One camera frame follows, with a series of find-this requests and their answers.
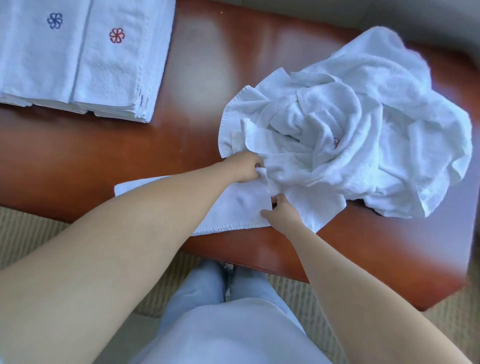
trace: person's right arm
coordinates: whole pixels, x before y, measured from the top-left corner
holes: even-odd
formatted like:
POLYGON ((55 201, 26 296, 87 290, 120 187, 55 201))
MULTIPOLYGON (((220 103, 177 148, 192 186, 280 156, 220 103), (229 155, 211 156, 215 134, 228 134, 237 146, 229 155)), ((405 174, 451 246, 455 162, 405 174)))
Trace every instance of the person's right arm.
POLYGON ((262 215, 295 247, 320 308, 352 364, 471 364, 412 305, 307 228, 284 195, 262 215))

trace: embroidered logo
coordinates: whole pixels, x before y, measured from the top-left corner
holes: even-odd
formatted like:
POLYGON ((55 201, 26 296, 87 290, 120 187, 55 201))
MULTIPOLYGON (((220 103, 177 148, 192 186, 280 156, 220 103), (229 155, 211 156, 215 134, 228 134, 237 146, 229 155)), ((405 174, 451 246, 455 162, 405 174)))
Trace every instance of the embroidered logo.
POLYGON ((59 29, 63 23, 62 15, 59 12, 51 12, 50 17, 47 18, 50 29, 59 29))
POLYGON ((125 38, 125 33, 122 28, 113 28, 109 35, 112 43, 121 43, 125 38))

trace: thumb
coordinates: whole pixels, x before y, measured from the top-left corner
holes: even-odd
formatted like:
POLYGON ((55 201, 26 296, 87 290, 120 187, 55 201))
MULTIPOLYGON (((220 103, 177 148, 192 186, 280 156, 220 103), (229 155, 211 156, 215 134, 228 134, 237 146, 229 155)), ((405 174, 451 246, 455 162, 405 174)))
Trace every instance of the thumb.
POLYGON ((267 220, 270 220, 272 214, 273 210, 260 210, 260 215, 267 220))

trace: hand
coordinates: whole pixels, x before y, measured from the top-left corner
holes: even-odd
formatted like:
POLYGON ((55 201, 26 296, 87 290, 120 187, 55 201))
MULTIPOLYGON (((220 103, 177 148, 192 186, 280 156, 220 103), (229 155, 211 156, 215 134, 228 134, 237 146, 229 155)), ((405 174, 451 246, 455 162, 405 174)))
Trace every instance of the hand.
POLYGON ((264 161, 254 152, 237 152, 225 159, 222 164, 228 167, 234 182, 249 182, 260 177, 255 167, 263 167, 264 161))
POLYGON ((284 194, 273 196, 272 205, 273 210, 262 210, 260 215, 267 219, 275 230, 286 235, 291 228, 303 225, 299 212, 284 194))

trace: pile of crumpled towels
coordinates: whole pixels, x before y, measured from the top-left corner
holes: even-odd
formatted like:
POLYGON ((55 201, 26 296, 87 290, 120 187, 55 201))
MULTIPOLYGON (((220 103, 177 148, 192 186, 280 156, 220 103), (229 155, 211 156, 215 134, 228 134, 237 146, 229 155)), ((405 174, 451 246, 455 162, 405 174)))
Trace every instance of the pile of crumpled towels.
POLYGON ((271 194, 285 193, 316 231, 353 199, 388 217, 429 216, 465 175, 471 122, 432 90, 418 53, 374 27, 324 61, 243 88, 218 147, 259 153, 271 194))

